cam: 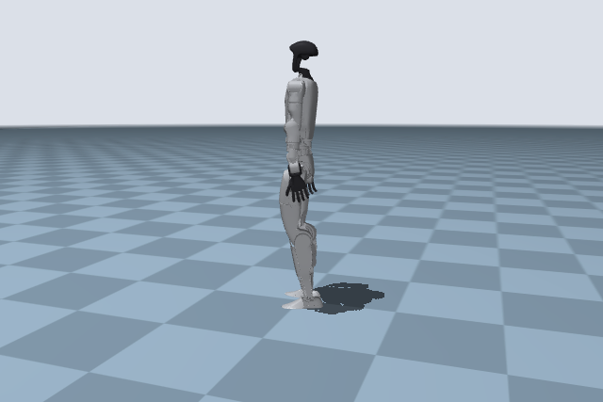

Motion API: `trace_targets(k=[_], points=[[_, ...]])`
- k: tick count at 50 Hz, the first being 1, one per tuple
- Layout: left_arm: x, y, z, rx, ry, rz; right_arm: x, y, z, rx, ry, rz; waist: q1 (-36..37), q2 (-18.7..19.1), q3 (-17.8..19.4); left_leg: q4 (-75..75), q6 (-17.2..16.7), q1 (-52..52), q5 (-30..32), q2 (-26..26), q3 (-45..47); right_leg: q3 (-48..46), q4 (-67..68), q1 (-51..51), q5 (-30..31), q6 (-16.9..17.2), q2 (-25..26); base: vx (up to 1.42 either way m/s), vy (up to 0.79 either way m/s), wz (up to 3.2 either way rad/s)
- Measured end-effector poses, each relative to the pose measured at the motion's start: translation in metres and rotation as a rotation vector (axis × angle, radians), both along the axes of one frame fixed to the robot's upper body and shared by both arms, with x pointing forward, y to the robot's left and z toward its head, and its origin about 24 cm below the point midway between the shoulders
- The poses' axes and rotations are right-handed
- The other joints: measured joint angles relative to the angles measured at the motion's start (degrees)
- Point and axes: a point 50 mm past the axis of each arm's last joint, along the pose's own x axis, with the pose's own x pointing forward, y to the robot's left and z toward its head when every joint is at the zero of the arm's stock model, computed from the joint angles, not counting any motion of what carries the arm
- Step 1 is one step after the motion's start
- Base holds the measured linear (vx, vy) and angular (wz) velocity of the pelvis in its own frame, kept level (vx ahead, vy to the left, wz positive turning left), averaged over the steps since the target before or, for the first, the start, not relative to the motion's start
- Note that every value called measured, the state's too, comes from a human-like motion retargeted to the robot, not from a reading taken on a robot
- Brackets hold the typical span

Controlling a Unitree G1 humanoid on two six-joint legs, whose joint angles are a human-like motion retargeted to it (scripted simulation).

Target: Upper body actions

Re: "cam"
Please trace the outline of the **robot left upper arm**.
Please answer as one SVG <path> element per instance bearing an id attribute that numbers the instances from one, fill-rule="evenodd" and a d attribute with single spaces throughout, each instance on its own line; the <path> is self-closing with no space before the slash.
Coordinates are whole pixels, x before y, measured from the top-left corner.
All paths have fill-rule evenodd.
<path id="1" fill-rule="evenodd" d="M 305 94 L 305 83 L 302 80 L 289 81 L 287 84 L 287 95 L 288 95 L 288 112 L 291 116 L 290 121 L 295 121 L 299 130 L 302 126 L 302 98 Z M 285 123 L 285 125 L 287 122 Z M 285 130 L 284 125 L 284 131 Z"/>

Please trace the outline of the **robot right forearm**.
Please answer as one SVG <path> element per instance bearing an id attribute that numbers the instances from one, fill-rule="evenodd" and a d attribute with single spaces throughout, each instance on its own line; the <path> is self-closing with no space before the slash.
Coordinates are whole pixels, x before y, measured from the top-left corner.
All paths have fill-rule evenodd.
<path id="1" fill-rule="evenodd" d="M 310 153 L 310 154 L 312 154 L 312 151 L 311 151 L 311 149 L 312 149 L 312 147 L 311 147 L 311 141 L 312 141 L 312 140 L 313 140 L 313 139 L 304 139 L 304 143 L 306 143 L 306 144 L 307 144 L 306 146 L 309 146 L 309 153 Z"/>

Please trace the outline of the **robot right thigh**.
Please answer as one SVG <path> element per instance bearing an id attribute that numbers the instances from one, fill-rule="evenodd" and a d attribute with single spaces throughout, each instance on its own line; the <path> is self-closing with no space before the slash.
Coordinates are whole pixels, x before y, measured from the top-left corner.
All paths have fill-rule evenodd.
<path id="1" fill-rule="evenodd" d="M 314 179 L 314 174 L 315 174 L 315 168 L 314 168 L 313 175 L 310 178 L 307 179 L 306 183 L 312 184 L 313 179 Z M 308 190 L 307 187 L 306 187 L 306 190 Z M 301 218 L 299 220 L 298 227 L 300 229 L 304 229 L 304 230 L 307 230 L 308 232 L 310 232 L 310 234 L 313 237 L 313 240 L 315 240 L 315 238 L 317 236 L 316 228 L 312 224 L 309 224 L 309 223 L 305 222 L 306 215 L 307 215 L 307 210 L 308 210 L 309 199 L 306 198 L 304 190 L 302 190 L 302 192 L 303 192 L 303 196 L 304 196 L 305 201 L 301 200 Z M 299 193 L 301 193 L 301 192 L 299 191 Z M 300 195 L 300 197 L 302 197 L 302 196 Z"/>

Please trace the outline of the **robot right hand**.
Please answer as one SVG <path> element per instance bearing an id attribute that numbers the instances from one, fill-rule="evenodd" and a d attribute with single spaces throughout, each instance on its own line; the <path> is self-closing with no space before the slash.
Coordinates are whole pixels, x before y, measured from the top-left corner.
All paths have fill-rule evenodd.
<path id="1" fill-rule="evenodd" d="M 313 180 L 314 180 L 314 179 L 313 179 Z M 307 183 L 307 184 L 308 184 L 308 183 Z M 306 184 L 306 187 L 307 187 L 307 184 Z M 316 188 L 315 188 L 315 185 L 314 185 L 314 181 L 312 182 L 312 187 L 313 187 L 314 191 L 315 191 L 315 192 L 317 192 L 317 191 L 316 191 Z M 311 194 L 314 194 L 314 193 L 312 192 L 312 189 L 311 189 L 311 184 L 308 184 L 308 188 L 309 188 L 310 193 L 311 193 Z M 308 190 L 307 190 L 307 192 L 308 192 Z M 309 196 L 309 195 L 310 195 L 310 194 L 308 193 L 308 196 Z"/>

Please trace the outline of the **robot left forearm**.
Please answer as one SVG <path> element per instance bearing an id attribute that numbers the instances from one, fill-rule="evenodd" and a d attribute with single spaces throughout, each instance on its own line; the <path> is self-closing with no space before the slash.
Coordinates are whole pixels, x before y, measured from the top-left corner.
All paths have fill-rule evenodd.
<path id="1" fill-rule="evenodd" d="M 289 163 L 290 173 L 299 173 L 299 147 L 301 143 L 301 135 L 299 126 L 295 121 L 289 121 L 285 125 L 285 130 L 287 133 L 286 142 L 286 151 L 288 154 L 286 155 L 286 160 Z"/>

